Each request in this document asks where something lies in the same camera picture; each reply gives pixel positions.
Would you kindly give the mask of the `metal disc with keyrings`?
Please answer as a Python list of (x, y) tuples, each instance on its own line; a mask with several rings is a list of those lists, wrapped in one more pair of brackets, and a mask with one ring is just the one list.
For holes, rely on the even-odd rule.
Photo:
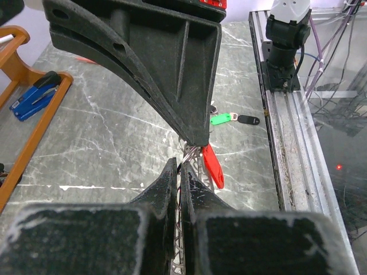
[[(188, 156), (186, 160), (189, 162), (194, 171), (196, 172), (199, 180), (206, 186), (214, 191), (213, 180), (210, 173), (207, 172), (203, 153), (201, 148), (196, 148), (187, 145), (187, 142), (183, 141), (180, 137), (178, 138), (179, 147), (183, 153), (183, 158)], [(185, 269), (185, 253), (184, 253), (184, 242), (183, 242), (183, 231), (182, 231), (182, 215), (181, 215), (181, 177), (180, 172), (177, 176), (177, 196), (176, 196), (176, 210), (175, 210), (175, 232), (174, 232), (174, 258), (171, 261), (170, 274), (186, 274)]]

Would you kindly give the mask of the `red key tag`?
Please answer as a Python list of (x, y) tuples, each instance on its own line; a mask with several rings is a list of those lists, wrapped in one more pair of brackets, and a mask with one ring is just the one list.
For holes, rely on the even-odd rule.
[(202, 149), (204, 165), (217, 188), (224, 188), (224, 174), (216, 154), (210, 144)]

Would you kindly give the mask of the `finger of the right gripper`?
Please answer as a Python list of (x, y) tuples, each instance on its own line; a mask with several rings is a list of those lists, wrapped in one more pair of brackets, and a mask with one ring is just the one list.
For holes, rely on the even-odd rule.
[(51, 25), (98, 44), (158, 88), (191, 146), (209, 141), (221, 1), (43, 1)]
[(186, 140), (176, 115), (169, 112), (168, 101), (153, 84), (134, 74), (112, 54), (91, 40), (58, 25), (51, 25), (49, 31), (55, 48), (90, 59), (120, 77), (159, 113), (179, 137)]

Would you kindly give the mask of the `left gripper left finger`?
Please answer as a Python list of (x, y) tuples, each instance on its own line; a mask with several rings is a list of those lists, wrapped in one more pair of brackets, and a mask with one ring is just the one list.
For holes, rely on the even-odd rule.
[(177, 162), (128, 203), (34, 204), (1, 244), (2, 274), (169, 274)]

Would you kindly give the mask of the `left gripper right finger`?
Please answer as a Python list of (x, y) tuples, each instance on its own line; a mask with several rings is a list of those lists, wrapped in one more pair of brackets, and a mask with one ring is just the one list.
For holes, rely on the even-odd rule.
[(187, 274), (357, 274), (337, 228), (310, 212), (240, 211), (181, 167)]

